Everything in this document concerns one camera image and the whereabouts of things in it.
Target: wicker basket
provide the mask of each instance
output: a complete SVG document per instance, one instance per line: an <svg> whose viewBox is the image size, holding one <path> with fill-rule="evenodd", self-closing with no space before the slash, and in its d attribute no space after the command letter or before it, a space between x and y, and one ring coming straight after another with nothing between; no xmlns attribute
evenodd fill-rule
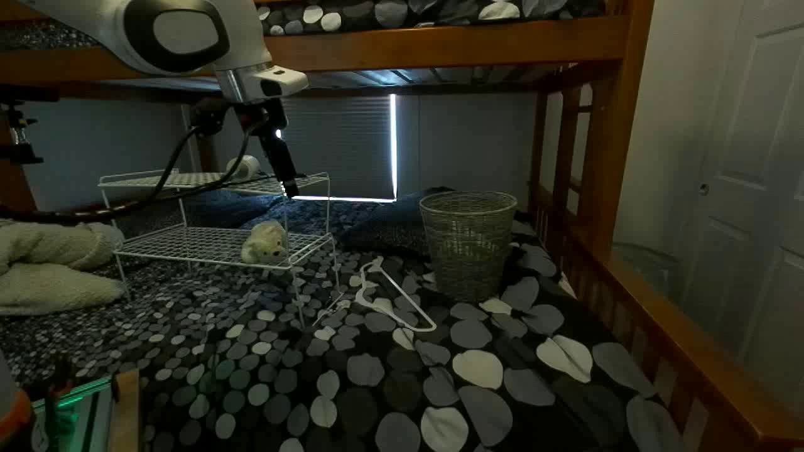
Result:
<svg viewBox="0 0 804 452"><path fill-rule="evenodd" d="M498 294L510 252L510 195L432 195L419 202L434 284L454 303Z"/></svg>

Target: wall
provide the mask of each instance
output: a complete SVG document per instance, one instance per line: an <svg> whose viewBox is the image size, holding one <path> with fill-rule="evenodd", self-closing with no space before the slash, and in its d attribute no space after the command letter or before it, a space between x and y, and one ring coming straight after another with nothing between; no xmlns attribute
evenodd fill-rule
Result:
<svg viewBox="0 0 804 452"><path fill-rule="evenodd" d="M25 166L40 212L99 205L103 174L166 166L184 131L179 108L161 103L25 103L22 113L37 122L29 139L45 158L40 166Z"/></svg>
<svg viewBox="0 0 804 452"><path fill-rule="evenodd" d="M678 255L698 196L701 142L737 16L735 0L653 6L619 242Z"/></svg>
<svg viewBox="0 0 804 452"><path fill-rule="evenodd" d="M328 172L335 196L393 198L393 125L389 97L360 98L286 98L290 125L282 131L300 174ZM213 139L220 164L226 166L242 143L237 117L226 117ZM253 139L250 154L271 174L265 149Z"/></svg>
<svg viewBox="0 0 804 452"><path fill-rule="evenodd" d="M350 110L350 98L328 102L286 102L290 128L308 124L291 113L304 113L294 103L318 103L318 108ZM399 195L417 195L432 187L453 187L462 192L510 192L529 205L531 176L531 142L534 142L534 97L399 97L398 98L398 149L399 149ZM323 166L344 168L353 166L369 172L369 158L358 149L333 149L333 137L313 125L308 143L318 149ZM240 146L237 119L228 117L223 131L216 137L220 161L226 164ZM378 154L389 154L389 146L374 146ZM253 142L250 154L261 158L261 149ZM314 156L308 149L291 149L308 168L314 166Z"/></svg>
<svg viewBox="0 0 804 452"><path fill-rule="evenodd" d="M406 108L412 188L509 192L529 207L535 97L417 97Z"/></svg>

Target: bunk bed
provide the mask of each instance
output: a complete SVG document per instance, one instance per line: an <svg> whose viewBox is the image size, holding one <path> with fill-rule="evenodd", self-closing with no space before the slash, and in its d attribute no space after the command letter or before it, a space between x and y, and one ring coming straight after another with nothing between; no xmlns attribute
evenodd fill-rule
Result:
<svg viewBox="0 0 804 452"><path fill-rule="evenodd" d="M5 29L40 16L2 0ZM610 259L629 137L638 98L652 0L609 0L607 16L360 33L270 36L282 66L313 73L309 97L374 92L521 92L535 103L531 213L579 303L642 363L687 443L698 451L796 451L804 431L735 365L678 306ZM152 88L107 85L140 78L91 43L5 48L0 84L63 97L159 98ZM540 183L549 97L564 97L556 183ZM579 119L588 117L583 178Z"/></svg>

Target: pebble pattern bedsheet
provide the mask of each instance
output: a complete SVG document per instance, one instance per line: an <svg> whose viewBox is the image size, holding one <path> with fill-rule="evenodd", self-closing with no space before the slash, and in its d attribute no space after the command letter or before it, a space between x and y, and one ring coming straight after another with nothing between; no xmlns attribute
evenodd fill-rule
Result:
<svg viewBox="0 0 804 452"><path fill-rule="evenodd" d="M296 276L134 262L132 303L0 320L0 350L21 382L52 351L84 379L138 367L157 452L681 451L652 382L537 246L516 250L505 291L480 306L438 294L427 264L384 256L431 334L354 304L373 259L323 252ZM374 304L423 325L368 279Z"/></svg>
<svg viewBox="0 0 804 452"><path fill-rule="evenodd" d="M323 0L261 7L267 36L603 16L603 0Z"/></svg>

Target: cloth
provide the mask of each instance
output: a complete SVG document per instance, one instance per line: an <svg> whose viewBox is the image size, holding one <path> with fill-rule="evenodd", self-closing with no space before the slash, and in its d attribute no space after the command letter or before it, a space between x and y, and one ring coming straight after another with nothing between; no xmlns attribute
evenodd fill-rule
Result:
<svg viewBox="0 0 804 452"><path fill-rule="evenodd" d="M603 0L319 0L261 10L270 36L314 36L379 29L573 21L603 16Z"/></svg>
<svg viewBox="0 0 804 452"><path fill-rule="evenodd" d="M112 304L124 284L85 275L112 262L124 233L107 223L0 227L0 314L47 314Z"/></svg>
<svg viewBox="0 0 804 452"><path fill-rule="evenodd" d="M335 220L365 210L348 207ZM296 275L140 264L134 303L0 320L0 344L22 387L52 344L78 379L140 369L145 451L678 451L629 350L558 290L535 236L512 231L505 290L480 306L438 294L427 262L384 259L431 334L354 303L374 255L323 250ZM368 279L378 306L419 325L389 282Z"/></svg>

